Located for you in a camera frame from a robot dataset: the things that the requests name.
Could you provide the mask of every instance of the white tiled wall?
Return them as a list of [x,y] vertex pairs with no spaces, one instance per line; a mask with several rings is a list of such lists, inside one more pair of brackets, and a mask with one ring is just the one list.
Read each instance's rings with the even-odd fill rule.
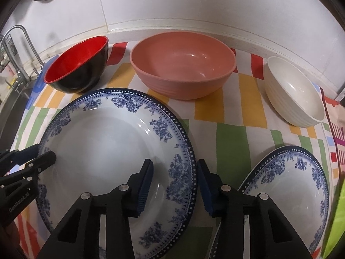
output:
[[41,52],[95,28],[150,27],[157,20],[166,27],[172,20],[174,26],[205,21],[210,29],[222,24],[225,34],[241,29],[248,39],[260,36],[303,58],[335,91],[345,83],[345,33],[319,0],[23,0],[5,29],[23,24]]

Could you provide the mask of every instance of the silver rivet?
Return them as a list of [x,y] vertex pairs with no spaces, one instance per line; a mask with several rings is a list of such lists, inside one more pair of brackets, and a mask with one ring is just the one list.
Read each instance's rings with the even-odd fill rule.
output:
[[82,200],[87,200],[88,198],[91,197],[91,194],[88,192],[82,193],[82,195],[80,197],[82,198]]
[[120,191],[127,191],[129,189],[129,186],[127,184],[122,184],[119,186]]
[[231,187],[229,185],[222,185],[220,188],[224,192],[229,192],[231,190]]
[[262,200],[268,200],[268,195],[267,194],[265,194],[265,193],[261,193],[260,195],[259,195],[259,197],[260,197],[260,199],[262,199]]

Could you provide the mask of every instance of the blue and white plate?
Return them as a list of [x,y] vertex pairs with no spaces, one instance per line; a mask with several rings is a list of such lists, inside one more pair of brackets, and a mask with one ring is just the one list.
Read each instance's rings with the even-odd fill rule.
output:
[[[299,146],[283,146],[268,154],[247,176],[239,191],[267,193],[284,213],[310,253],[322,245],[328,219],[329,192],[317,159]],[[219,227],[209,257],[214,258]],[[250,258],[249,219],[244,225],[244,259]]]
[[[51,232],[83,193],[109,193],[139,172],[149,158],[154,176],[146,207],[130,218],[136,258],[159,258],[178,241],[193,212],[197,177],[186,131],[174,114],[151,96],[131,89],[89,92],[52,120],[39,154],[56,153],[40,174],[37,206]],[[105,257],[105,218],[100,256]]]

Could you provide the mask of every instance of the bowl rim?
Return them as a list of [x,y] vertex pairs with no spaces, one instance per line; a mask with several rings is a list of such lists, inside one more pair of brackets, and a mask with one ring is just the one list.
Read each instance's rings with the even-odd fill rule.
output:
[[[52,69],[52,67],[54,67],[54,64],[56,63],[56,61],[57,61],[61,56],[63,56],[64,54],[68,53],[68,52],[69,52],[70,50],[72,50],[75,46],[79,46],[80,44],[85,43],[85,42],[87,42],[87,41],[89,41],[89,40],[91,40],[91,39],[104,39],[105,42],[104,42],[104,45],[103,45],[98,51],[96,51],[92,56],[90,56],[88,59],[86,59],[86,60],[85,60],[84,62],[82,62],[80,65],[78,65],[77,68],[75,68],[75,69],[69,71],[69,72],[66,73],[65,75],[63,75],[63,76],[61,76],[60,78],[55,79],[55,80],[53,80],[53,81],[47,81],[47,80],[46,80],[46,76],[47,76],[49,70]],[[68,76],[69,74],[71,74],[72,72],[76,71],[78,68],[80,68],[81,66],[83,66],[86,62],[88,62],[91,58],[93,58],[97,53],[99,53],[105,46],[108,46],[108,43],[109,43],[109,38],[108,38],[108,37],[106,37],[106,36],[95,36],[95,37],[88,38],[88,39],[86,39],[86,40],[84,40],[84,41],[81,41],[81,42],[79,42],[79,43],[73,45],[73,46],[70,47],[68,50],[64,51],[64,52],[63,52],[63,53],[62,53],[62,54],[51,64],[51,66],[48,68],[48,70],[47,70],[46,73],[44,74],[44,82],[45,82],[46,84],[52,84],[52,83],[55,83],[55,82],[60,81],[60,80],[63,79],[64,77]]]
[[[206,37],[211,38],[211,39],[217,41],[218,43],[222,44],[223,46],[225,46],[230,51],[230,54],[234,58],[234,65],[233,65],[233,67],[231,67],[229,72],[227,72],[226,74],[224,74],[222,76],[214,77],[214,78],[211,78],[211,79],[205,79],[205,80],[185,81],[185,80],[168,80],[168,79],[165,79],[165,78],[162,78],[162,77],[158,77],[158,76],[155,76],[155,75],[152,75],[150,73],[145,72],[144,70],[140,69],[139,67],[137,67],[137,65],[134,64],[133,59],[132,59],[132,53],[134,52],[135,48],[139,44],[141,44],[143,41],[145,41],[147,39],[150,39],[152,37],[158,36],[158,35],[180,33],[180,32],[191,33],[191,34],[198,34],[198,35],[206,36]],[[149,77],[151,77],[153,79],[160,79],[160,80],[163,80],[163,81],[177,82],[177,83],[204,83],[204,82],[210,82],[210,81],[214,81],[214,80],[219,80],[219,79],[222,79],[224,77],[229,76],[235,70],[235,68],[237,66],[236,55],[235,55],[235,53],[232,51],[232,49],[229,46],[227,46],[226,44],[224,44],[222,41],[218,40],[217,38],[211,37],[211,36],[206,35],[206,34],[198,33],[198,32],[188,31],[188,30],[178,30],[178,31],[169,31],[169,32],[158,33],[158,34],[154,34],[152,36],[149,36],[149,37],[141,40],[131,50],[131,52],[129,54],[129,60],[130,60],[130,63],[132,64],[132,66],[134,67],[134,70],[135,70],[136,73],[137,73],[137,71],[140,71],[141,73],[143,73],[143,74],[145,74],[145,75],[147,75],[147,76],[149,76]]]
[[[308,82],[310,83],[310,85],[311,85],[311,86],[313,87],[313,89],[315,90],[315,92],[316,92],[316,94],[317,94],[317,97],[319,98],[319,100],[320,100],[320,102],[321,102],[321,106],[322,106],[322,108],[323,108],[323,114],[324,114],[324,117],[323,117],[322,120],[318,120],[318,119],[314,118],[313,116],[309,115],[309,114],[302,108],[302,106],[301,106],[295,99],[293,99],[292,96],[288,93],[288,91],[282,86],[281,82],[277,79],[277,77],[275,76],[275,74],[272,72],[272,70],[271,70],[271,68],[270,68],[269,60],[272,59],[272,58],[278,58],[278,59],[280,59],[280,60],[283,60],[283,61],[287,62],[289,65],[291,65],[291,66],[293,66],[294,68],[296,68],[296,70],[299,71],[299,72],[303,75],[303,77],[306,78],[306,79],[308,80]],[[268,68],[269,68],[270,73],[272,74],[272,76],[276,79],[276,81],[279,83],[280,87],[282,87],[282,89],[283,89],[283,90],[285,91],[285,93],[289,96],[289,98],[292,99],[292,101],[294,101],[294,102],[296,103],[296,105],[297,105],[297,106],[298,106],[298,107],[299,107],[309,118],[313,119],[314,121],[316,121],[316,122],[318,122],[318,123],[322,123],[322,121],[325,119],[325,116],[326,116],[325,107],[324,107],[323,101],[322,101],[322,99],[320,98],[320,96],[319,96],[317,90],[315,89],[313,83],[308,79],[308,77],[307,77],[299,68],[297,68],[295,65],[293,65],[292,63],[290,63],[290,62],[287,61],[286,59],[281,58],[281,57],[277,57],[277,56],[275,56],[275,55],[273,55],[273,56],[271,56],[271,57],[269,57],[269,58],[267,59],[267,66],[268,66]]]

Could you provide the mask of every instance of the cream bowl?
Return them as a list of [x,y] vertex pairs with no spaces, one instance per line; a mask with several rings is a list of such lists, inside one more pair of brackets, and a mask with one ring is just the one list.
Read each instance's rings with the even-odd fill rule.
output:
[[285,59],[268,58],[263,70],[265,90],[274,109],[297,127],[310,127],[322,122],[325,109],[309,79]]

